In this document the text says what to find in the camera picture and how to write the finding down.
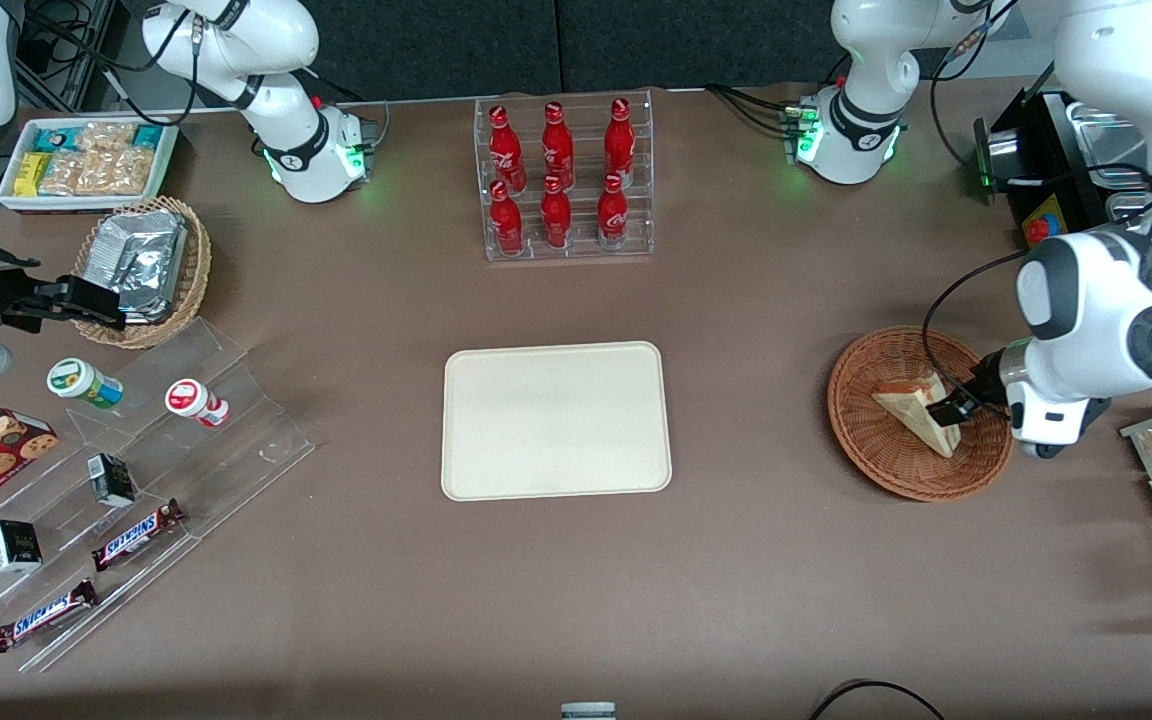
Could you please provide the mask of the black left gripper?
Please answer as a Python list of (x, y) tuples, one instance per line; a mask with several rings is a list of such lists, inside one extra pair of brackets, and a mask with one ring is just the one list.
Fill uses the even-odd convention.
[(1002, 356), (1005, 351), (998, 350), (973, 365), (972, 378), (964, 382), (964, 391), (975, 400), (969, 395), (950, 395), (929, 406), (929, 416), (938, 427), (950, 429), (972, 420), (980, 406), (1009, 406), (1000, 370)]

